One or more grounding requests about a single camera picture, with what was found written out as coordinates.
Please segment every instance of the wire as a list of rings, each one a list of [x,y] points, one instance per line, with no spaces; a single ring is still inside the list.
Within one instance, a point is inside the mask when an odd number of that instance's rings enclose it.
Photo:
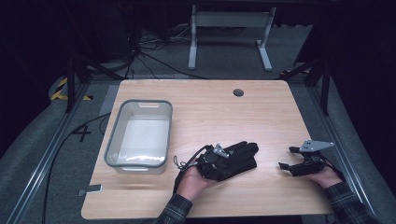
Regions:
[[[122,63],[122,64],[117,65],[117,66],[115,66],[115,67],[107,68],[107,70],[110,70],[110,71],[112,71],[112,72],[118,72],[118,71],[120,71],[120,70],[126,68],[126,67],[128,66],[128,64],[130,64],[130,63],[131,63],[131,62]],[[88,68],[88,70],[90,71],[91,74],[94,74],[94,75],[103,74],[103,72],[101,72],[101,71],[99,71],[99,70],[97,70],[97,69],[94,69],[94,68],[93,68],[93,69]]]
[[[156,58],[154,58],[154,57],[148,55],[147,53],[141,52],[141,54],[144,55],[144,56],[149,57],[150,59],[152,59],[152,60],[154,60],[154,61],[157,61],[157,62],[159,62],[159,63],[161,63],[161,64],[163,64],[163,65],[165,65],[165,66],[171,68],[172,70],[174,70],[174,71],[176,71],[176,72],[178,72],[178,73],[180,73],[180,74],[183,74],[183,75],[186,75],[186,76],[190,76],[190,77],[198,77],[198,78],[201,78],[201,79],[207,79],[207,77],[200,77],[200,76],[197,76],[197,75],[193,75],[193,74],[188,74],[188,73],[181,72],[181,71],[177,70],[176,68],[172,67],[171,65],[169,65],[169,64],[167,64],[167,63],[163,63],[162,61],[160,61],[160,60],[158,60],[158,59],[156,59]]]
[[[107,115],[108,115],[108,116],[104,117],[104,118],[102,119],[102,121],[100,121],[100,124],[99,124],[99,131],[100,131],[100,133],[101,133],[102,135],[105,135],[105,132],[102,131],[102,124],[103,124],[103,122],[105,121],[106,118],[109,118],[109,117],[110,117],[110,113],[108,113]]]
[[[171,36],[169,37],[170,41],[162,41],[160,38],[155,37],[155,38],[149,38],[150,34],[145,34],[142,36],[147,36],[146,40],[139,42],[139,46],[142,50],[144,51],[154,51],[154,50],[160,50],[165,48],[166,46],[168,46],[171,43],[176,43],[178,41],[181,40],[189,40],[188,38],[185,38],[184,36],[182,36],[186,31],[188,31],[191,27],[187,27],[185,28],[183,31],[181,31],[178,35],[176,36]],[[155,43],[155,46],[153,48],[145,48],[142,47],[142,45],[146,45],[146,44],[152,44]]]
[[[156,76],[154,75],[154,73],[152,72],[151,68],[149,68],[149,67],[143,62],[143,60],[139,59],[138,57],[136,57],[136,59],[139,60],[143,65],[145,65],[145,67],[151,72],[151,74],[152,74],[155,78],[157,78],[158,80],[160,80],[158,77],[156,77]]]
[[[346,178],[344,177],[344,174],[340,170],[335,168],[334,164],[331,161],[329,161],[328,159],[325,158],[324,165],[327,166],[327,167],[332,168],[332,170],[338,175],[338,177],[341,178],[342,181],[346,181]]]
[[[327,215],[324,215],[324,218],[326,220],[326,224],[329,224],[329,217]]]
[[[244,33],[244,31],[246,30],[245,27],[241,27],[241,28],[219,28],[222,32],[228,33],[228,34],[232,34],[232,35],[240,35],[242,33]]]
[[[128,64],[128,67],[126,68],[126,72],[125,72],[125,77],[128,77],[128,73],[129,73],[129,69],[131,68],[131,65]]]
[[[189,161],[184,162],[182,161],[180,164],[177,162],[177,155],[174,156],[174,164],[177,166],[177,169],[180,171],[185,171],[190,167],[190,163],[200,154],[204,149],[208,150],[210,148],[213,148],[212,146],[206,145],[204,147],[201,147],[195,154],[189,159]]]
[[[42,222],[43,224],[46,223],[47,199],[48,199],[48,194],[49,194],[50,177],[51,177],[51,174],[52,174],[52,168],[53,168],[53,165],[54,165],[54,163],[55,163],[55,161],[56,161],[56,158],[57,158],[58,155],[59,155],[59,151],[61,150],[62,146],[64,145],[64,143],[66,142],[66,140],[70,137],[70,135],[72,135],[72,133],[77,132],[78,130],[80,130],[80,129],[82,129],[83,127],[85,127],[85,125],[87,125],[87,124],[89,124],[89,123],[91,123],[91,122],[93,122],[93,121],[95,121],[95,120],[104,118],[104,117],[109,116],[109,115],[110,115],[110,113],[107,113],[107,114],[104,114],[104,115],[102,115],[102,116],[99,116],[99,117],[97,117],[97,118],[95,118],[95,119],[90,119],[90,120],[88,120],[87,122],[85,122],[85,123],[79,125],[75,130],[73,130],[71,133],[69,133],[69,134],[66,136],[66,138],[62,141],[62,143],[61,143],[61,144],[59,145],[59,147],[57,148],[56,153],[55,153],[55,156],[53,157],[52,162],[51,162],[51,164],[50,164],[50,166],[49,166],[49,174],[48,174],[48,177],[47,177],[47,185],[46,185],[46,190],[45,190],[45,194],[44,194],[43,214],[42,214],[42,220],[41,220],[41,222]]]

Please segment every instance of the person's left hand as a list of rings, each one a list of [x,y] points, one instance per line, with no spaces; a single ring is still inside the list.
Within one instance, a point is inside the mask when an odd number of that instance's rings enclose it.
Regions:
[[[192,202],[198,198],[205,189],[214,186],[216,183],[216,180],[201,177],[197,168],[192,166],[184,172],[180,184],[177,187],[177,194]]]

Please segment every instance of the metal bracket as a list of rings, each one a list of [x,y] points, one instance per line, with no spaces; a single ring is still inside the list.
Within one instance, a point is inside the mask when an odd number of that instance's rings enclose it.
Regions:
[[[329,143],[329,142],[306,140],[303,143],[303,145],[300,147],[300,152],[314,152],[333,146],[334,146],[333,142]]]
[[[226,159],[228,159],[228,157],[230,156],[229,154],[227,154],[227,152],[224,151],[220,144],[217,144],[215,148],[213,148],[213,152]]]
[[[102,192],[103,186],[101,184],[99,185],[89,185],[86,189],[79,189],[77,196],[81,197],[84,196],[87,193],[97,193],[97,192]]]

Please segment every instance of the metal rod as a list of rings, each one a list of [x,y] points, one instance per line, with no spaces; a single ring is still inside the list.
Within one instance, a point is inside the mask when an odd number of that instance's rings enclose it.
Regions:
[[[68,114],[64,114],[58,129],[53,135],[51,141],[49,142],[49,146],[47,147],[44,155],[41,157],[40,162],[38,163],[35,170],[32,172],[31,178],[26,185],[21,197],[18,199],[17,204],[12,210],[10,216],[7,219],[8,223],[20,223],[23,216],[25,215],[31,201],[35,197],[43,179],[46,176],[47,171],[50,168],[50,165],[56,155],[56,151],[62,142],[62,137],[64,136],[64,132],[70,122],[70,120],[74,117],[74,114],[77,111],[79,103],[82,101],[87,89],[88,84],[81,84],[78,89],[77,101],[75,105],[71,108]]]
[[[352,188],[352,190],[356,193],[356,195],[359,197],[362,203],[365,203],[368,208],[375,214],[375,211],[370,204],[369,199],[367,198],[367,195],[363,189],[361,179],[358,175],[358,173],[353,169],[352,164],[350,163],[347,154],[343,148],[343,145],[340,141],[340,138],[338,137],[338,134],[336,130],[334,129],[334,126],[332,124],[332,121],[329,116],[325,116],[323,113],[321,106],[320,106],[320,100],[318,93],[315,91],[314,88],[307,88],[309,96],[314,103],[315,109],[317,110],[318,114],[320,114],[320,118],[322,122],[324,123],[324,126],[326,127],[326,130],[331,137],[332,141],[335,144],[335,157],[340,163],[341,169],[343,170],[344,176],[346,177],[346,182],[348,185]]]

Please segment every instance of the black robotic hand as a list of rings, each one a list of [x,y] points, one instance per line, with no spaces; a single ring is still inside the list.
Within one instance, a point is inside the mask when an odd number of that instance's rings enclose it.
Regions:
[[[322,149],[333,146],[334,143],[306,140],[301,147],[289,147],[291,153],[301,154],[304,161],[295,165],[279,162],[279,167],[282,170],[290,171],[293,176],[300,176],[318,173],[327,166],[332,168],[345,181],[343,173],[320,153]]]
[[[206,149],[198,159],[196,156]],[[240,142],[230,147],[222,148],[219,144],[215,147],[204,146],[199,149],[188,162],[177,163],[177,157],[174,157],[174,163],[180,170],[175,180],[174,193],[177,191],[178,184],[184,175],[184,172],[192,166],[196,166],[203,178],[216,181],[223,181],[235,175],[257,167],[254,155],[259,151],[256,143]]]

